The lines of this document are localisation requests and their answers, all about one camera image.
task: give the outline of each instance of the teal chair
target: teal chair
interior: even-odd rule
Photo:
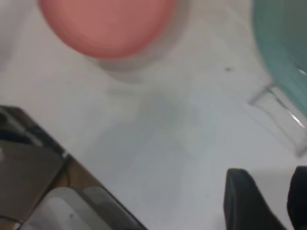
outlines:
[[[272,93],[277,102],[306,131],[304,125],[274,94],[281,89],[307,117],[307,0],[254,0],[254,33],[258,51],[272,76],[272,84],[256,95]],[[307,141],[297,150],[307,150]]]

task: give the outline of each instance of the white object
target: white object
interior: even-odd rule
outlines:
[[[290,229],[287,189],[307,159],[247,104],[270,82],[253,39],[252,1],[189,3],[173,49],[124,73],[105,72],[66,47],[33,6],[9,40],[0,103],[28,112],[149,230],[224,229],[230,167],[256,178]],[[274,99],[259,103],[300,136]]]

